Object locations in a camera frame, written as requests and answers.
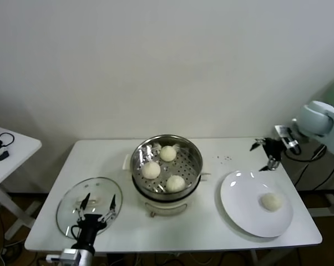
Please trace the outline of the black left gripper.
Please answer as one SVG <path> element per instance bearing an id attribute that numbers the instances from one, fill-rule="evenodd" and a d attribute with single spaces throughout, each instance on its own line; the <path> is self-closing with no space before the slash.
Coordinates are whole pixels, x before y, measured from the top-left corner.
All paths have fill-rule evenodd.
<path id="1" fill-rule="evenodd" d="M 106 228 L 106 222 L 112 222 L 116 218 L 116 194 L 114 194 L 109 211 L 106 214 L 85 214 L 83 219 L 89 198 L 90 193 L 75 200 L 74 210 L 78 216 L 78 221 L 77 224 L 72 226 L 72 229 L 79 228 L 80 231 L 77 235 L 72 231 L 72 236 L 76 240 L 76 243 L 72 245 L 73 249 L 93 249 L 98 232 Z"/>

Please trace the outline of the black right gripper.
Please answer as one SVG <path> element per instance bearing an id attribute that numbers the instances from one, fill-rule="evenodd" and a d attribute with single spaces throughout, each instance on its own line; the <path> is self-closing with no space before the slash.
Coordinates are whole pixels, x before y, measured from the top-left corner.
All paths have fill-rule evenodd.
<path id="1" fill-rule="evenodd" d="M 259 169 L 259 171 L 274 171 L 278 168 L 281 160 L 281 155 L 285 149 L 282 140 L 272 138 L 257 138 L 251 145 L 250 151 L 263 146 L 266 155 L 268 157 L 267 164 Z"/>

